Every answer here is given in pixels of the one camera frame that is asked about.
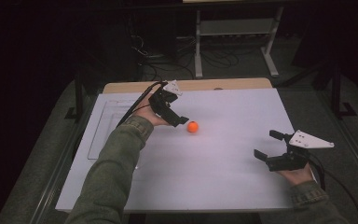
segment human hand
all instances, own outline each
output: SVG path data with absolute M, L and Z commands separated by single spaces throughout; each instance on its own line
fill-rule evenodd
M 146 95 L 146 97 L 141 101 L 141 103 L 136 106 L 134 109 L 134 112 L 132 113 L 133 116 L 140 116 L 144 119 L 148 119 L 153 126 L 159 126 L 159 125 L 169 125 L 165 119 L 162 119 L 161 117 L 157 116 L 156 113 L 152 110 L 149 103 L 149 98 L 152 94 L 149 93 Z
M 286 178 L 292 186 L 313 180 L 313 175 L 309 163 L 307 163 L 302 169 L 293 171 L 277 171 L 277 173 Z

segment wire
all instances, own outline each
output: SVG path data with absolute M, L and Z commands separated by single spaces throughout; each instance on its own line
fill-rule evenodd
M 310 164 L 315 167 L 316 171 L 318 172 L 319 175 L 319 182 L 321 183 L 321 188 L 323 190 L 326 190 L 326 185 L 325 185 L 325 181 L 324 181 L 324 166 L 322 165 L 322 162 L 313 154 L 310 153 L 310 155 L 312 156 L 312 158 L 314 158 L 318 163 L 316 164 L 314 161 L 310 160 Z
M 142 108 L 144 108 L 144 107 L 147 107 L 147 106 L 150 106 L 150 105 L 143 105 L 143 106 L 141 106 L 141 107 L 138 107 L 138 108 L 132 110 L 132 114 L 133 114 L 135 111 L 140 110 L 140 109 L 142 109 Z
M 133 110 L 136 108 L 136 106 L 138 106 L 138 104 L 141 103 L 141 101 L 146 97 L 146 95 L 153 90 L 153 87 L 155 87 L 157 85 L 162 85 L 162 84 L 166 84 L 166 82 L 158 81 L 158 82 L 153 83 L 151 86 L 147 87 L 147 89 L 144 91 L 144 93 L 142 93 L 142 95 L 135 101 L 135 103 L 133 103 L 133 105 L 126 112 L 126 114 L 123 116 L 123 118 L 118 122 L 116 127 L 118 127 L 120 124 L 122 124 L 124 121 L 126 121 L 130 117 L 130 115 L 133 113 Z
M 330 172 L 326 171 L 324 169 L 324 166 L 322 165 L 321 161 L 313 154 L 310 154 L 318 163 L 319 165 L 317 165 L 314 161 L 310 160 L 310 163 L 317 169 L 318 174 L 319 174 L 319 178 L 321 180 L 321 188 L 323 190 L 325 190 L 325 184 L 324 184 L 324 174 L 328 174 L 331 178 L 333 178 L 344 190 L 345 192 L 348 194 L 348 196 L 351 198 L 354 206 L 356 207 L 357 213 L 358 213 L 358 202 L 356 202 L 355 198 L 353 197 L 353 195 L 351 194 L 351 192 L 348 190 L 348 188 L 341 182 L 338 180 L 338 178 L 336 178 L 333 174 L 331 174 Z
M 354 206 L 356 207 L 357 213 L 358 213 L 358 202 L 356 202 L 356 200 L 354 199 L 353 195 L 351 194 L 351 192 L 347 189 L 347 187 L 345 187 L 345 185 L 339 181 L 333 174 L 331 174 L 330 172 L 324 170 L 331 178 L 333 178 L 334 180 L 336 180 L 336 182 L 345 190 L 345 192 L 347 192 L 347 194 L 350 196 L 351 200 L 353 201 Z

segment metal frame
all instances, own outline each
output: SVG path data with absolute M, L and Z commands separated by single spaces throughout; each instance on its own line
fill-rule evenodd
M 272 77 L 278 77 L 279 73 L 275 64 L 270 56 L 272 49 L 272 44 L 275 40 L 275 35 L 278 31 L 279 23 L 283 13 L 283 7 L 278 7 L 277 12 L 273 20 L 268 19 L 253 19 L 253 20 L 235 20 L 235 21 L 206 21 L 202 22 L 200 19 L 200 11 L 197 11 L 197 20 L 196 20 L 196 53 L 194 56 L 194 64 L 196 70 L 196 78 L 202 78 L 202 62 L 200 55 L 200 37 L 202 35 L 248 35 L 248 34 L 269 34 L 269 40 L 265 47 L 261 48 L 264 60 L 267 64 L 269 73 Z M 228 23 L 231 24 L 243 22 L 245 25 L 232 26 L 232 30 L 228 31 Z M 260 27 L 266 27 L 268 30 L 260 29 Z

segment black cable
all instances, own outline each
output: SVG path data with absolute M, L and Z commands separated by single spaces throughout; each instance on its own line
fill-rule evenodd
M 336 178 L 333 174 L 331 174 L 330 172 L 326 171 L 324 169 L 324 166 L 322 165 L 321 161 L 313 154 L 310 154 L 318 163 L 319 165 L 317 165 L 314 161 L 310 160 L 310 163 L 317 169 L 318 174 L 319 174 L 319 178 L 321 181 L 321 188 L 323 190 L 325 190 L 325 183 L 324 183 L 324 174 L 328 174 L 331 178 L 333 178 L 344 190 L 345 192 L 348 194 L 348 196 L 351 198 L 354 206 L 356 207 L 357 213 L 358 213 L 358 202 L 356 202 L 355 198 L 353 197 L 353 195 L 351 194 L 351 192 L 348 190 L 347 187 L 345 187 L 345 185 L 338 180 L 338 178 Z
M 181 64 L 178 64 L 178 63 L 161 63 L 161 64 L 175 65 L 175 66 L 178 66 L 179 68 L 166 69 L 166 68 L 162 68 L 162 67 L 155 66 L 155 65 L 153 65 L 152 63 L 150 63 L 149 66 L 154 67 L 154 68 L 157 68 L 157 69 L 160 69 L 160 70 L 162 70 L 162 71 L 167 71 L 167 72 L 178 71 L 178 70 L 181 70 L 181 69 L 185 69 L 185 70 L 191 75 L 191 79 L 194 79 L 193 72 L 191 72 L 190 69 L 188 69 L 187 67 L 184 67 L 184 66 L 181 65 Z
M 331 174 L 330 172 L 324 170 L 326 174 L 328 174 L 331 178 L 333 178 L 334 180 L 336 180 L 336 182 L 345 190 L 345 192 L 347 192 L 347 194 L 350 196 L 351 200 L 353 201 L 354 206 L 356 207 L 357 213 L 358 213 L 358 202 L 356 202 L 356 200 L 354 199 L 353 195 L 351 194 L 351 192 L 347 189 L 347 187 L 345 187 L 345 185 L 339 181 L 333 174 Z
M 138 104 L 141 103 L 141 101 L 146 97 L 146 95 L 153 90 L 153 87 L 157 86 L 158 84 L 166 84 L 166 83 L 158 81 L 158 82 L 153 83 L 151 86 L 147 87 L 147 89 L 144 91 L 144 93 L 142 93 L 142 95 L 135 101 L 135 103 L 133 103 L 133 105 L 126 112 L 126 114 L 123 116 L 123 118 L 118 122 L 116 127 L 118 127 L 120 124 L 122 124 L 124 121 L 126 121 L 130 117 L 130 115 L 133 113 L 133 110 L 136 108 L 136 106 L 138 106 Z
M 324 181 L 324 166 L 322 165 L 321 161 L 313 154 L 310 153 L 310 155 L 312 156 L 312 158 L 314 158 L 318 163 L 316 164 L 314 161 L 310 160 L 310 164 L 315 167 L 316 171 L 318 172 L 318 176 L 319 176 L 319 182 L 321 184 L 321 188 L 323 190 L 326 190 L 326 185 L 325 185 L 325 181 Z
M 133 112 L 135 112 L 135 111 L 137 111 L 137 110 L 140 110 L 140 109 L 142 109 L 142 108 L 144 108 L 144 107 L 147 107 L 147 106 L 150 106 L 150 105 L 143 105 L 143 106 L 141 106 L 141 107 L 138 107 L 138 108 L 132 110 L 132 114 L 133 114 Z

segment dark background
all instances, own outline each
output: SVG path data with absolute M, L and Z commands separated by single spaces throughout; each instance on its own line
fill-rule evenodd
M 131 49 L 127 14 L 62 10 L 121 4 L 0 1 L 0 210 L 50 111 L 75 75 L 81 76 L 88 94 L 96 94 L 107 82 L 136 80 L 138 58 Z M 176 35 L 194 31 L 195 14 L 168 14 L 163 21 L 158 13 L 130 17 L 137 34 L 174 58 L 169 46 Z M 286 8 L 278 35 L 294 34 L 303 36 L 296 65 L 310 67 L 323 58 L 334 58 L 342 73 L 358 85 L 358 1 Z M 163 44 L 152 41 L 165 37 Z

